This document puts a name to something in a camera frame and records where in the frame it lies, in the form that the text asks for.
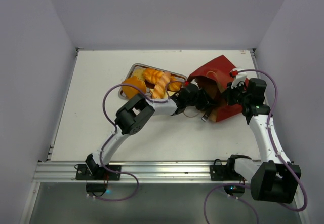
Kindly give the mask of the fake baguette loaf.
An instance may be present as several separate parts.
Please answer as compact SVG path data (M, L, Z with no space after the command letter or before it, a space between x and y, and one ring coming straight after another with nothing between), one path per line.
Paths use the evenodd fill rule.
M166 93L166 86L171 80L171 74L169 72L164 72L162 76L156 82L153 92L152 99L163 99Z

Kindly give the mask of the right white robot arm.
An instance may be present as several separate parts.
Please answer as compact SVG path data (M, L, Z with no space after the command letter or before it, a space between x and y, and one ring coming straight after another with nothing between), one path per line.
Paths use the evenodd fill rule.
M230 179L246 179L254 200L289 204L293 201L301 169L284 153L274 130L270 107L264 103L266 82L252 78L248 83L227 83L223 97L228 105L240 105L257 142L261 164L244 155L231 155L222 172Z

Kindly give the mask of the braided orange bread loaf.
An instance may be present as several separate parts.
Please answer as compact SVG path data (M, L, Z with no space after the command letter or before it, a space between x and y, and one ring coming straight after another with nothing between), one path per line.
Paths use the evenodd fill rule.
M142 76L147 82L155 85L163 74L164 72L161 70L146 68L144 69ZM178 82L174 76L170 77L170 82L171 83L168 85L168 91L177 92L181 89L182 83Z

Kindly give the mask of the seeded bread slice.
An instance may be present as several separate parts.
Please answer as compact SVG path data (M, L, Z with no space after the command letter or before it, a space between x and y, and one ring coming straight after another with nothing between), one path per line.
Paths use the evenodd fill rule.
M137 77L140 80L145 80L143 77L144 68L136 68L133 72L133 76Z

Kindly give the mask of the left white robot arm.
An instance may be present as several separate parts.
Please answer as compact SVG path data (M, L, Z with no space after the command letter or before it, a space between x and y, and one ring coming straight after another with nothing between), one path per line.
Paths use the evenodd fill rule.
M109 93L122 84L109 89L104 96L102 108L107 120L114 130L102 146L85 160L87 173L94 180L102 180L107 172L118 173L108 168L112 156L121 144L131 135L138 133L153 116L179 115L188 107L195 107L199 111L209 111L216 107L216 102L207 92L196 83L190 83L166 99L153 99L139 92L129 99L115 114L115 120L107 115L105 106Z

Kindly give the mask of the red brown paper bag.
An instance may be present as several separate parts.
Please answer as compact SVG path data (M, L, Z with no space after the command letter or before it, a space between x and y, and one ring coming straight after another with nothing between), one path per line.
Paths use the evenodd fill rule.
M233 81L230 72L234 68L235 65L227 57L221 55L197 68L188 76L189 82L196 80L198 85L215 101L216 106L212 108L208 116L211 122L220 122L242 112L240 105L228 106L222 96L227 84Z

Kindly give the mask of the round orange bun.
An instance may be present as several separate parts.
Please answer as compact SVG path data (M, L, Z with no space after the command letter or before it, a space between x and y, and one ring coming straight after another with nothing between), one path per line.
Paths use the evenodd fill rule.
M133 98L136 94L140 92L146 93L145 82L139 79L137 76L130 77L122 82L123 86L121 87L123 93L127 99Z

